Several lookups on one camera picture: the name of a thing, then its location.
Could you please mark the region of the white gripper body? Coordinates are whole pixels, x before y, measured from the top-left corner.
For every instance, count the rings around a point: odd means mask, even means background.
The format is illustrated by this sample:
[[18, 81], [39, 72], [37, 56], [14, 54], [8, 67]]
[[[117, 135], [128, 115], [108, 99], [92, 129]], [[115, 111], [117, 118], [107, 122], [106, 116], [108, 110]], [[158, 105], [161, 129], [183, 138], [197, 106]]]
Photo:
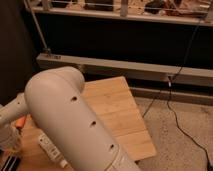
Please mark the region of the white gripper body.
[[20, 134], [12, 125], [0, 127], [0, 149], [2, 151], [17, 152], [21, 148]]

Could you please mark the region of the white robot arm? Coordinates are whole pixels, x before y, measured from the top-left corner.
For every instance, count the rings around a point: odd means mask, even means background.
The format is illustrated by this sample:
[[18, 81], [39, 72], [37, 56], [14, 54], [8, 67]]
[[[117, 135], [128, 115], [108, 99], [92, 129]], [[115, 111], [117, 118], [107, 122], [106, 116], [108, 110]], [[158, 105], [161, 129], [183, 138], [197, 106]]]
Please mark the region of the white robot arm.
[[83, 89], [84, 77], [74, 67], [34, 75], [0, 108], [0, 149], [17, 146], [11, 123], [29, 114], [75, 171], [140, 171], [84, 100]]

